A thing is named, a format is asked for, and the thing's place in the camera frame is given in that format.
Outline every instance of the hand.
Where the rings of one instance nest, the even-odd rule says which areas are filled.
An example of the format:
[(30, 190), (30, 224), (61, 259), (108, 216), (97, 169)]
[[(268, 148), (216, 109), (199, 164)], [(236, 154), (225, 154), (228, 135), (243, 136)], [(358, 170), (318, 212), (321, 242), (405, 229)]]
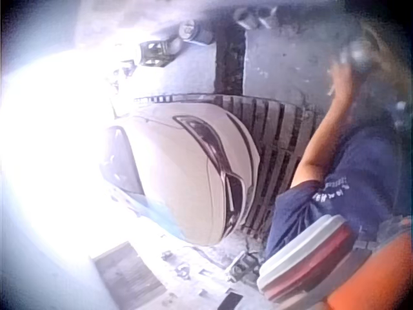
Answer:
[(342, 105), (351, 105), (355, 88), (351, 65), (333, 63), (331, 76), (336, 92), (335, 101), (339, 101)]

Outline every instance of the blue shirt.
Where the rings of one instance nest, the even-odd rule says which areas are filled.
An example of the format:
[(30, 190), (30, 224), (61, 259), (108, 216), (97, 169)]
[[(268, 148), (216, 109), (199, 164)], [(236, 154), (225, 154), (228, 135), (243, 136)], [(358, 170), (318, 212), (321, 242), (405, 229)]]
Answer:
[(374, 241), (381, 222), (390, 218), (396, 196), (405, 200), (401, 159), (392, 129), (363, 127), (340, 143), (324, 182), (305, 181), (276, 198), (267, 241), (270, 258), (325, 214), (340, 214), (359, 239)]

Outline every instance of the white car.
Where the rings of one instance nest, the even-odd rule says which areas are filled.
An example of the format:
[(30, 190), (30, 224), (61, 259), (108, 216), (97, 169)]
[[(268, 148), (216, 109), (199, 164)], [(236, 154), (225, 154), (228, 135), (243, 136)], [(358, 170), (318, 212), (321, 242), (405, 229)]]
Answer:
[(208, 103), (153, 103), (105, 134), (101, 172), (115, 200), (173, 235), (214, 245), (245, 221), (259, 155), (234, 115)]

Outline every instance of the car headlight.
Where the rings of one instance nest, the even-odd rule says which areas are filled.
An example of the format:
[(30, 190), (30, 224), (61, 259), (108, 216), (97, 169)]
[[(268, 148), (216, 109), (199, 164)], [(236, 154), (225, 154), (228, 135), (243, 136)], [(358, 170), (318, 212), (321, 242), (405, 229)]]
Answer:
[(231, 171), (222, 142), (207, 122), (189, 115), (175, 116), (174, 120), (195, 138), (218, 173)]

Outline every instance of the paint can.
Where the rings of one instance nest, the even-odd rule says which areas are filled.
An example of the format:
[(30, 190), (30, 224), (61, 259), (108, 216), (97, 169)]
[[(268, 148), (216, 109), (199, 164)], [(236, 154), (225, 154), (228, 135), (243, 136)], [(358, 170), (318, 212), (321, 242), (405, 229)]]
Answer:
[(277, 28), (279, 23), (277, 19), (277, 7), (270, 8), (263, 6), (257, 9), (257, 16), (260, 23), (267, 29)]
[(183, 41), (198, 45), (209, 45), (214, 41), (213, 33), (204, 29), (199, 22), (193, 19), (180, 24), (179, 36)]
[(259, 26), (258, 18), (248, 8), (235, 10), (234, 21), (247, 30), (256, 29)]

